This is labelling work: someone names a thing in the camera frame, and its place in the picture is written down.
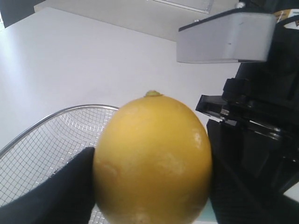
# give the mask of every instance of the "yellow lemon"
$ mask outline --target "yellow lemon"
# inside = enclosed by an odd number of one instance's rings
[[[197,116],[150,91],[123,106],[96,147],[96,202],[110,224],[190,224],[206,204],[211,148]]]

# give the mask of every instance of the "screw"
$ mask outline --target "screw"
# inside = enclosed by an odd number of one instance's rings
[[[246,6],[245,2],[240,1],[235,4],[235,8],[244,8]]]

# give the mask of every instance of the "metal wire basket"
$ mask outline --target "metal wire basket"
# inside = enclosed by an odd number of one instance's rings
[[[0,207],[28,193],[85,147],[95,146],[118,109],[81,105],[54,113],[0,151]],[[107,224],[95,207],[89,224]]]

